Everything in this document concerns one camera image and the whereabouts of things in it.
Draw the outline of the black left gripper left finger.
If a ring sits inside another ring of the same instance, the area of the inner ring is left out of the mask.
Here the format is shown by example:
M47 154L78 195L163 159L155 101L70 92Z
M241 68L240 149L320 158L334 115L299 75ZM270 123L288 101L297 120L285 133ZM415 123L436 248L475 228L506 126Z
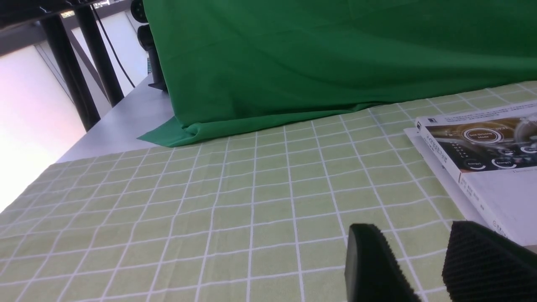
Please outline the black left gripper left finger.
M420 302L386 238L372 224L350 225L344 277L349 302Z

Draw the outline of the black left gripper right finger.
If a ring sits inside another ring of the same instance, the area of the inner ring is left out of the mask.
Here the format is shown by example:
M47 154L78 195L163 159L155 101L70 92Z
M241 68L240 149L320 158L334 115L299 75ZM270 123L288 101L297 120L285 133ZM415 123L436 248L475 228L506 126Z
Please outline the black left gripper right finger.
M453 302L535 302L537 256L473 221L455 221L442 270Z

